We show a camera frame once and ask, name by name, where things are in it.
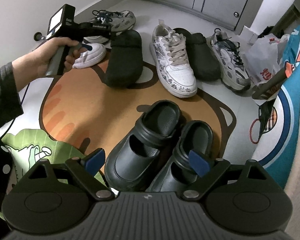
sleeve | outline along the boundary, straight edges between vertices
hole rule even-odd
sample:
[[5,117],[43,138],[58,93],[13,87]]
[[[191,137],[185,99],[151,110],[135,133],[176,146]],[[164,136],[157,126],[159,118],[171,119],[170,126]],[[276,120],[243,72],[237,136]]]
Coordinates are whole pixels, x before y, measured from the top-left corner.
[[21,114],[23,110],[10,62],[0,68],[0,127]]

door frame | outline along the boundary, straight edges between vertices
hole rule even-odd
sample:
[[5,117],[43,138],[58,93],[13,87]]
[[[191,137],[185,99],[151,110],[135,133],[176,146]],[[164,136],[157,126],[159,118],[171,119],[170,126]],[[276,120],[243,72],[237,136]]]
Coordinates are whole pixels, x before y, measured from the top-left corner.
[[170,3],[167,1],[163,1],[163,0],[147,0],[147,1],[164,4],[164,5],[170,6],[172,8],[176,8],[176,9],[185,11],[187,13],[191,13],[199,18],[203,18],[203,19],[213,22],[217,25],[221,25],[231,31],[234,31],[235,34],[237,34],[237,35],[240,35],[244,26],[247,26],[248,28],[251,27],[256,15],[259,11],[259,8],[263,2],[263,0],[247,0],[246,4],[243,7],[242,13],[240,14],[237,25],[233,28],[231,25],[228,25],[222,21],[219,21],[213,17],[210,17],[202,12],[199,12],[199,11],[191,9],[191,8],[187,8],[187,7],[180,6],[180,5]]

silver screw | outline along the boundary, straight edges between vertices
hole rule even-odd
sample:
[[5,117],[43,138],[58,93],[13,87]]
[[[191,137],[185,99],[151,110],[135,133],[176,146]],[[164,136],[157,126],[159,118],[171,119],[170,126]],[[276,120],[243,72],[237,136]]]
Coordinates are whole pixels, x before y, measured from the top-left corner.
[[99,198],[109,198],[111,197],[111,192],[109,190],[103,189],[103,190],[99,190],[96,193],[96,196]]
[[195,190],[186,190],[183,193],[184,197],[187,199],[192,199],[192,198],[197,198],[199,197],[199,192],[195,191]]

gray running shoe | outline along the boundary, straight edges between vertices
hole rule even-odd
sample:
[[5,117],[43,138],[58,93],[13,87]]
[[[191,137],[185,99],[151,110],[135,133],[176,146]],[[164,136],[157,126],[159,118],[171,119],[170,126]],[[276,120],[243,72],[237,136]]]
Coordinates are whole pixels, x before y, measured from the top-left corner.
[[[110,23],[112,28],[111,31],[120,34],[123,31],[130,30],[136,23],[136,17],[130,11],[122,12],[109,12],[106,10],[93,10],[92,14],[95,16],[89,22],[102,22]],[[102,36],[92,36],[84,38],[88,43],[107,43],[109,39]]]
[[221,79],[226,87],[234,91],[249,89],[251,81],[240,57],[240,43],[231,41],[226,32],[216,28],[207,44],[221,65]]

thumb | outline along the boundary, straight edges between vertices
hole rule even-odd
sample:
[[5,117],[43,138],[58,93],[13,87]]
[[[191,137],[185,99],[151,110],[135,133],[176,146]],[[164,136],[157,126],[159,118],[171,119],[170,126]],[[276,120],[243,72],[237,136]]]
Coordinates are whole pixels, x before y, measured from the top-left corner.
[[73,41],[68,37],[58,37],[58,38],[56,38],[56,45],[58,45],[58,46],[73,47],[73,46],[76,46],[78,44],[79,44],[78,41]]

